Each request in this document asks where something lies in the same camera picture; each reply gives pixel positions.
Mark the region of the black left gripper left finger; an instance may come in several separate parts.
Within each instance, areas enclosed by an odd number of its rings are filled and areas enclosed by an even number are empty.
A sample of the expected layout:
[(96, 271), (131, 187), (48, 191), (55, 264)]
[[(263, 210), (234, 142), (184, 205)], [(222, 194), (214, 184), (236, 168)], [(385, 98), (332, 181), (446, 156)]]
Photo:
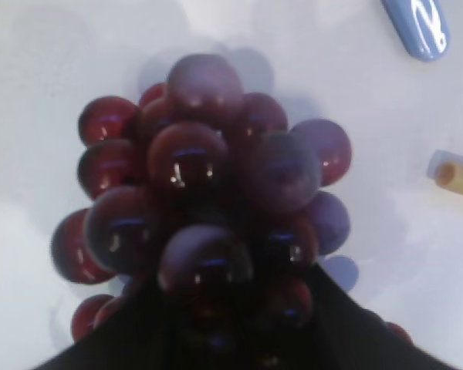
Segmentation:
[(174, 313), (158, 283), (148, 282), (101, 326), (37, 368), (176, 369), (181, 343)]

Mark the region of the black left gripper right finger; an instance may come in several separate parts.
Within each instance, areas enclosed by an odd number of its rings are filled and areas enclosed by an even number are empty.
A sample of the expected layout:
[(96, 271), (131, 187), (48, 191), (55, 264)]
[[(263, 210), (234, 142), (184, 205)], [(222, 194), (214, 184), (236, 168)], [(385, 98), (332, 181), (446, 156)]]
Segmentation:
[(261, 268), (255, 283), (254, 348), (268, 369), (442, 369), (318, 266)]

